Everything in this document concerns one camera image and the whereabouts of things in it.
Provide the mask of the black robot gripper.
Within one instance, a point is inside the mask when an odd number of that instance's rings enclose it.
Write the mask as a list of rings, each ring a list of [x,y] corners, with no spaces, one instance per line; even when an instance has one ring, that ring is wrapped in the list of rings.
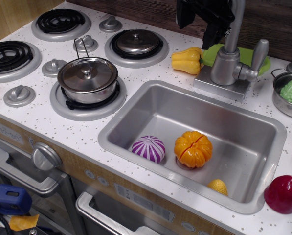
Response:
[[[218,44],[230,33],[230,24],[235,20],[228,0],[178,0],[176,22],[180,29],[190,25],[195,16],[207,23],[203,36],[203,50]]]

